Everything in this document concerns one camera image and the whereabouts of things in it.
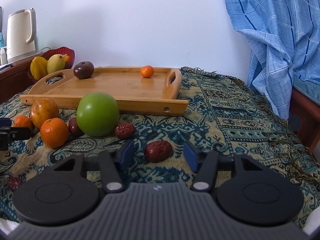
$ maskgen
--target gray ribbed plastic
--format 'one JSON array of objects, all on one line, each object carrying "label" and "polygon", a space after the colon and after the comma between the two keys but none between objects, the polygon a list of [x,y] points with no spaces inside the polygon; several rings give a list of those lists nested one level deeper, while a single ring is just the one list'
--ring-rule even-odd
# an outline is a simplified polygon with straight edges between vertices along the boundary
[{"label": "gray ribbed plastic", "polygon": [[14,240],[305,240],[294,223],[257,228],[239,223],[207,193],[184,182],[132,183],[128,190],[107,195],[86,218],[60,227],[22,223]]}]

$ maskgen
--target metal screw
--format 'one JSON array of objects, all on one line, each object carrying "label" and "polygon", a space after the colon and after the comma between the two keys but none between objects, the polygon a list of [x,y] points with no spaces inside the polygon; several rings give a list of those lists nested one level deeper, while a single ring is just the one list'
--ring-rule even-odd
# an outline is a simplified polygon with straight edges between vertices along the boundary
[{"label": "metal screw", "polygon": [[157,185],[157,186],[153,187],[153,189],[154,189],[154,190],[156,190],[156,191],[158,191],[158,190],[161,190],[161,189],[162,189],[162,187],[161,187],[161,186],[159,186],[159,185]]},{"label": "metal screw", "polygon": [[108,190],[118,190],[122,188],[122,184],[119,182],[110,182],[107,184]]},{"label": "metal screw", "polygon": [[207,188],[209,188],[209,184],[206,182],[196,182],[195,184],[193,184],[193,187],[197,190],[205,190]]}]

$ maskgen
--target mango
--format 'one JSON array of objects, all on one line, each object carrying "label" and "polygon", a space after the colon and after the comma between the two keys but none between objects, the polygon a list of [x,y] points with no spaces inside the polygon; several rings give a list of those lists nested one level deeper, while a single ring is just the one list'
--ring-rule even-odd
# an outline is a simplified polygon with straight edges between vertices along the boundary
[{"label": "mango", "polygon": [[51,74],[53,72],[64,69],[66,62],[63,59],[63,55],[55,54],[51,56],[47,64],[47,73]]}]

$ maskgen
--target round black disc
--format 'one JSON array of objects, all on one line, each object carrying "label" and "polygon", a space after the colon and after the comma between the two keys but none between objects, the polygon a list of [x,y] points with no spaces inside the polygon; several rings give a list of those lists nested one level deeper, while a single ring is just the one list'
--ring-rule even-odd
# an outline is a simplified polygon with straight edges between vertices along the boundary
[{"label": "round black disc", "polygon": [[256,226],[276,226],[294,219],[303,205],[300,189],[270,172],[246,171],[223,183],[217,202],[233,218]]},{"label": "round black disc", "polygon": [[95,184],[80,176],[54,172],[36,178],[21,184],[13,194],[13,205],[23,221],[65,225],[87,216],[99,203]]}]

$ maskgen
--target green apple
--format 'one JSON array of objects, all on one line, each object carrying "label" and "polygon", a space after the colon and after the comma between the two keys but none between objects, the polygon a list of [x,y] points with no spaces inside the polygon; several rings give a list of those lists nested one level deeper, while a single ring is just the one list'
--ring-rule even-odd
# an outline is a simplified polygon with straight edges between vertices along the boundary
[{"label": "green apple", "polygon": [[85,95],[77,109],[77,124],[90,136],[112,133],[119,123],[120,115],[116,100],[107,93],[95,92]]}]

